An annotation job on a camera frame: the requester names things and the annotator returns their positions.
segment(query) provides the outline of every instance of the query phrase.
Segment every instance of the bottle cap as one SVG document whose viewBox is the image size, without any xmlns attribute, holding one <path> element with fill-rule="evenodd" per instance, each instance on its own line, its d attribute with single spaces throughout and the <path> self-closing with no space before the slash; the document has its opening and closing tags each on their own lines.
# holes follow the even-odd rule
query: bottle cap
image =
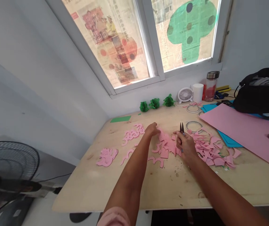
<svg viewBox="0 0 269 226">
<path fill-rule="evenodd" d="M 207 79 L 215 79 L 219 77 L 219 71 L 212 71 L 207 73 Z"/>
</svg>

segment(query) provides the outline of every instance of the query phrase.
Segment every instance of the forearm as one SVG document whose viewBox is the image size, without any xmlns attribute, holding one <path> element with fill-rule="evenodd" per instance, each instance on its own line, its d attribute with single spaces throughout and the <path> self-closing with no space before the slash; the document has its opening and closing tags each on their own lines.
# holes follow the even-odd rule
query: forearm
<svg viewBox="0 0 269 226">
<path fill-rule="evenodd" d="M 141 191 L 148 158 L 148 150 L 152 136 L 144 134 L 137 148 L 129 158 L 118 182 L 125 189 Z"/>
<path fill-rule="evenodd" d="M 239 193 L 205 162 L 194 157 L 188 163 L 195 179 L 222 221 L 227 225 L 269 225 Z"/>
<path fill-rule="evenodd" d="M 132 225 L 135 225 L 138 215 L 151 137 L 152 135 L 148 133 L 143 135 L 122 171 L 104 210 L 106 212 L 112 207 L 123 208 Z"/>
</svg>

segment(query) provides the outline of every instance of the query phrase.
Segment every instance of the green mushroom cutout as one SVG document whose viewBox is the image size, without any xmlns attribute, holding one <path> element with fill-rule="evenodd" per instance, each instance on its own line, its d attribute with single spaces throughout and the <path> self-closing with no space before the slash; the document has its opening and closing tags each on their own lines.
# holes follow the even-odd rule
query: green mushroom cutout
<svg viewBox="0 0 269 226">
<path fill-rule="evenodd" d="M 158 109 L 160 107 L 160 99 L 159 98 L 152 99 L 148 106 L 150 107 L 150 109 Z"/>
<path fill-rule="evenodd" d="M 141 110 L 142 112 L 146 112 L 146 111 L 148 111 L 148 110 L 149 110 L 149 108 L 148 108 L 148 106 L 147 106 L 146 101 L 141 102 L 141 105 L 140 105 L 140 110 Z"/>
<path fill-rule="evenodd" d="M 169 96 L 164 99 L 163 105 L 166 107 L 171 107 L 174 106 L 174 102 L 175 100 L 173 100 L 171 94 L 169 94 Z"/>
<path fill-rule="evenodd" d="M 215 26 L 217 10 L 208 0 L 192 0 L 181 5 L 171 16 L 167 37 L 172 44 L 182 44 L 184 64 L 197 61 L 200 38 Z"/>
</svg>

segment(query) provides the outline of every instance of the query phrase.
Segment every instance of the standing fan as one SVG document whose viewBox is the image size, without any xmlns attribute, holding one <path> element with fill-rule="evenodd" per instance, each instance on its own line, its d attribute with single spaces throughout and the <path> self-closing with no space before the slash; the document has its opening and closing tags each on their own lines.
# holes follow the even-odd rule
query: standing fan
<svg viewBox="0 0 269 226">
<path fill-rule="evenodd" d="M 182 102 L 187 102 L 187 101 L 192 101 L 192 97 L 193 97 L 193 91 L 190 88 L 182 88 L 179 92 L 178 92 L 178 99 L 179 99 L 179 104 L 181 104 Z"/>
<path fill-rule="evenodd" d="M 31 187 L 39 161 L 34 148 L 18 142 L 0 141 L 0 209 Z"/>
</svg>

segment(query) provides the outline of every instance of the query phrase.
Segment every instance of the black dot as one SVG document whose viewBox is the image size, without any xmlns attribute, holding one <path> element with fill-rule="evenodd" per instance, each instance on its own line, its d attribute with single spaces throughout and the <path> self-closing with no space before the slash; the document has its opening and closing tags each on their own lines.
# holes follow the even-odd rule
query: black dot
<svg viewBox="0 0 269 226">
<path fill-rule="evenodd" d="M 191 30 L 191 28 L 192 28 L 192 23 L 188 23 L 187 24 L 187 30 Z"/>
<path fill-rule="evenodd" d="M 210 16 L 209 19 L 208 19 L 208 24 L 209 24 L 209 25 L 212 25 L 212 24 L 214 23 L 214 21 L 215 21 L 215 16 L 212 15 L 212 16 Z"/>
<path fill-rule="evenodd" d="M 191 12 L 192 7 L 193 7 L 192 3 L 189 3 L 189 4 L 187 5 L 187 8 L 186 8 L 187 13 Z"/>
<path fill-rule="evenodd" d="M 193 41 L 192 36 L 189 36 L 189 37 L 187 38 L 187 44 L 191 44 L 191 43 L 192 43 L 192 41 Z"/>
<path fill-rule="evenodd" d="M 167 34 L 171 35 L 173 33 L 173 26 L 169 25 L 167 29 Z"/>
</svg>

